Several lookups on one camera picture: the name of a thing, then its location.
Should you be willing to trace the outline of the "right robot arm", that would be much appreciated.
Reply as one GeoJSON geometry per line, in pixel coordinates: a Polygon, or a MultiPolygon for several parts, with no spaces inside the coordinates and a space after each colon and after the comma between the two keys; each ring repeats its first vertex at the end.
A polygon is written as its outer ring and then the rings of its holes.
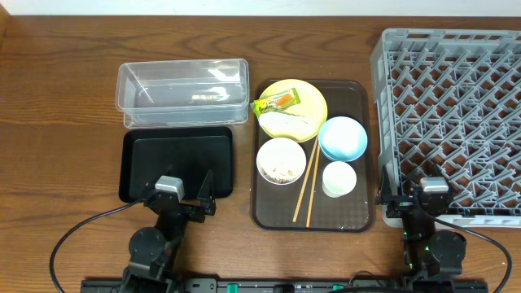
{"type": "Polygon", "coordinates": [[[455,292],[453,279],[462,273],[466,239],[436,228],[437,217],[449,210],[456,190],[439,167],[431,171],[433,175],[421,178],[419,185],[403,190],[383,166],[375,203],[386,208],[386,217],[402,222],[409,272],[401,276],[401,286],[414,292],[455,292]]]}

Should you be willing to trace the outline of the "wooden chopstick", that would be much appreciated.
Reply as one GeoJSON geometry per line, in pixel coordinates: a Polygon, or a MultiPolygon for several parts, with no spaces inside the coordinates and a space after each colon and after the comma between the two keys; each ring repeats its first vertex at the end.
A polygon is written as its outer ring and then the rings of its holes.
{"type": "Polygon", "coordinates": [[[318,144],[318,138],[315,137],[315,140],[314,140],[314,143],[313,143],[313,149],[311,151],[311,156],[309,158],[309,161],[307,163],[307,167],[306,167],[305,172],[304,172],[304,180],[303,180],[302,186],[300,188],[299,197],[298,197],[298,200],[297,200],[297,203],[296,203],[296,209],[295,209],[295,212],[294,212],[294,215],[293,215],[293,218],[292,218],[292,222],[294,222],[294,223],[297,222],[297,219],[298,219],[298,216],[299,216],[301,203],[302,203],[302,200],[304,198],[304,192],[306,190],[306,186],[307,186],[307,182],[308,182],[308,178],[309,178],[309,173],[310,173],[310,170],[311,170],[311,168],[313,166],[313,162],[315,160],[314,157],[315,157],[316,152],[317,152],[317,144],[318,144]]]}
{"type": "Polygon", "coordinates": [[[310,221],[311,221],[311,216],[312,216],[312,211],[313,211],[313,201],[314,201],[314,195],[315,195],[315,189],[316,189],[319,157],[320,157],[320,147],[318,144],[318,138],[316,137],[316,140],[314,143],[313,177],[312,177],[312,184],[311,184],[311,189],[310,189],[308,212],[307,212],[307,217],[306,217],[306,228],[310,227],[310,221]]]}

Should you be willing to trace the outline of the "clear plastic waste bin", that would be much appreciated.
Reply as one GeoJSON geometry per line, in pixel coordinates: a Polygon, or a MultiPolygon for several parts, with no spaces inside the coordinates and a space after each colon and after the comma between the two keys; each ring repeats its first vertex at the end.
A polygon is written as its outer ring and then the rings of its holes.
{"type": "Polygon", "coordinates": [[[242,124],[249,101],[245,59],[124,63],[116,83],[129,129],[242,124]]]}

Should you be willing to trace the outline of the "light blue bowl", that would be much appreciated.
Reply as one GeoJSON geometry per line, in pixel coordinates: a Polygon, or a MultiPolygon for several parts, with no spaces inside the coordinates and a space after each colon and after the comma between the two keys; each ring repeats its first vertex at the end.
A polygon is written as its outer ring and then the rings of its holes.
{"type": "Polygon", "coordinates": [[[365,153],[368,135],[357,120],[336,116],[322,125],[318,143],[323,155],[329,160],[351,162],[365,153]]]}

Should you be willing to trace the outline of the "green orange snack wrapper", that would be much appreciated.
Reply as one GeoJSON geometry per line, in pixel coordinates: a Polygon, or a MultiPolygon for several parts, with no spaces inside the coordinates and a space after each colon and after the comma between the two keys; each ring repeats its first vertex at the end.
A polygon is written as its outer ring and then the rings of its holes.
{"type": "Polygon", "coordinates": [[[300,96],[296,88],[290,88],[289,90],[254,100],[251,103],[251,108],[253,113],[259,117],[268,112],[282,112],[300,103],[300,96]]]}

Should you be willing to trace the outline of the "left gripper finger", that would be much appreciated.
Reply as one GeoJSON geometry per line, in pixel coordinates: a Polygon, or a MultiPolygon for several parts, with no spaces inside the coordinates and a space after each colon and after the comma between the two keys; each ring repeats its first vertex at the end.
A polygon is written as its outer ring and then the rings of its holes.
{"type": "Polygon", "coordinates": [[[204,213],[209,216],[214,216],[216,212],[216,203],[214,196],[213,172],[208,170],[204,181],[199,189],[197,199],[204,213]]]}
{"type": "Polygon", "coordinates": [[[140,195],[141,199],[148,199],[151,196],[155,195],[159,190],[155,187],[155,184],[160,180],[162,176],[169,177],[172,172],[173,166],[170,164],[167,168],[162,170],[162,173],[159,175],[155,175],[151,180],[147,181],[142,193],[140,195]]]}

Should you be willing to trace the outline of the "brown serving tray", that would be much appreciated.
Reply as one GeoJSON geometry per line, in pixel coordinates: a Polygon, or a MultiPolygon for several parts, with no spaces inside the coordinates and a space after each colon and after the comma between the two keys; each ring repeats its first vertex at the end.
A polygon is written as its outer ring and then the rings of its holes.
{"type": "MultiPolygon", "coordinates": [[[[347,116],[361,123],[370,133],[368,96],[365,88],[355,81],[309,80],[323,94],[328,118],[347,116]]],[[[306,228],[312,175],[309,174],[297,222],[292,222],[304,180],[302,175],[289,185],[275,185],[266,181],[252,167],[251,214],[253,221],[265,230],[324,231],[361,233],[374,223],[374,166],[370,148],[350,163],[357,175],[353,191],[339,198],[331,198],[322,190],[322,173],[330,163],[320,155],[313,211],[310,227],[306,228]]]]}

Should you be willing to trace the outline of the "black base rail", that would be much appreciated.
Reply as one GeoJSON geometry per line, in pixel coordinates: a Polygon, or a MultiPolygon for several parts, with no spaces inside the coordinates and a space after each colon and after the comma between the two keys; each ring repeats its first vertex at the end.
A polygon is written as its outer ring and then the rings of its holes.
{"type": "MultiPolygon", "coordinates": [[[[189,278],[183,281],[180,289],[173,289],[169,284],[152,283],[151,285],[141,285],[134,282],[130,283],[130,288],[123,288],[121,280],[84,280],[81,282],[81,293],[116,293],[116,292],[190,292],[190,293],[269,293],[269,292],[295,292],[295,293],[314,293],[314,292],[331,292],[341,291],[348,288],[369,287],[371,291],[374,289],[395,289],[406,290],[400,286],[398,281],[394,280],[376,280],[374,278],[355,278],[353,281],[245,281],[245,280],[221,280],[212,278],[189,278]]],[[[443,282],[443,281],[421,281],[415,284],[413,292],[488,292],[488,285],[479,281],[459,281],[459,282],[443,282]]]]}

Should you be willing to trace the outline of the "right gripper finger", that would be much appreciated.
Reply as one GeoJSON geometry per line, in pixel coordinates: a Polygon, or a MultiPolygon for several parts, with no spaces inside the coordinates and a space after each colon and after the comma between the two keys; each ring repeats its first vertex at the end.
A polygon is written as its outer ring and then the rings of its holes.
{"type": "Polygon", "coordinates": [[[387,167],[385,165],[381,169],[379,179],[379,189],[374,200],[375,204],[387,205],[390,203],[398,203],[399,196],[396,191],[392,190],[394,184],[388,174],[387,167]]]}
{"type": "Polygon", "coordinates": [[[431,165],[431,171],[433,177],[443,177],[449,184],[449,190],[445,193],[458,194],[460,190],[450,182],[449,178],[443,174],[442,168],[437,164],[431,165]]]}

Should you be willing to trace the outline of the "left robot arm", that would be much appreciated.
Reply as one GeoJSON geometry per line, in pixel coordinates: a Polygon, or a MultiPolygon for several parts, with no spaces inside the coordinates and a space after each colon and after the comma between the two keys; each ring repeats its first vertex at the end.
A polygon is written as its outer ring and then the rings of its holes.
{"type": "Polygon", "coordinates": [[[162,176],[143,192],[144,206],[158,215],[153,227],[145,227],[129,240],[129,264],[119,292],[183,292],[182,277],[172,271],[189,222],[203,223],[216,211],[213,172],[207,171],[197,194],[197,205],[183,203],[183,181],[162,176]]]}

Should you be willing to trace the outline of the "yellow plate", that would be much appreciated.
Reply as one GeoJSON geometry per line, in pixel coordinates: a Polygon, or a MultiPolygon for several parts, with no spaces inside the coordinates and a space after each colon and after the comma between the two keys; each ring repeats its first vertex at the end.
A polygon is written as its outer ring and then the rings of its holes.
{"type": "Polygon", "coordinates": [[[292,88],[300,98],[299,104],[280,112],[260,114],[257,120],[260,127],[272,138],[290,138],[296,142],[306,142],[318,134],[328,114],[326,100],[316,86],[297,79],[276,81],[262,90],[259,98],[292,88]]]}

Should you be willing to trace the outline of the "white bowl with food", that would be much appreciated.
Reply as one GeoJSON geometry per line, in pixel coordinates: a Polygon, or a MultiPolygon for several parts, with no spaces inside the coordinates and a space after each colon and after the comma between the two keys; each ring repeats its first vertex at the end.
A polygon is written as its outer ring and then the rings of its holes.
{"type": "Polygon", "coordinates": [[[290,138],[272,138],[256,155],[256,168],[269,183],[289,185],[297,181],[307,165],[302,146],[290,138]]]}

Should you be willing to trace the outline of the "grey dishwasher rack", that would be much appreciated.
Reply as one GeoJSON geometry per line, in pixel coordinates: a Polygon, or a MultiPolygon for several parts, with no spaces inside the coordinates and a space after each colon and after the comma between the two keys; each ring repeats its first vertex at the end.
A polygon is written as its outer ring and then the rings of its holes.
{"type": "Polygon", "coordinates": [[[437,164],[460,190],[443,221],[519,228],[519,32],[389,28],[370,67],[379,172],[404,190],[437,164]]]}

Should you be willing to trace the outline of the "black plastic tray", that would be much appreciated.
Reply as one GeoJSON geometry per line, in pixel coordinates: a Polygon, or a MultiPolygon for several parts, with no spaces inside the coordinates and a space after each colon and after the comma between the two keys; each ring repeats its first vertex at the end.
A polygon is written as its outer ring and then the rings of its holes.
{"type": "Polygon", "coordinates": [[[184,199],[195,199],[208,170],[213,172],[214,196],[234,189],[233,134],[225,126],[134,129],[123,138],[119,198],[140,198],[147,181],[172,165],[170,177],[182,179],[184,199]]]}

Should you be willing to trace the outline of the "white cup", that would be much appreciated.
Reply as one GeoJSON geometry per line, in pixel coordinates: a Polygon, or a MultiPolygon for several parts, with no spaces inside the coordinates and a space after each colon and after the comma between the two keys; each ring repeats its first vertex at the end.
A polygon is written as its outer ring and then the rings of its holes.
{"type": "Polygon", "coordinates": [[[331,198],[349,194],[357,184],[354,168],[341,161],[329,163],[322,173],[322,190],[331,198]]]}

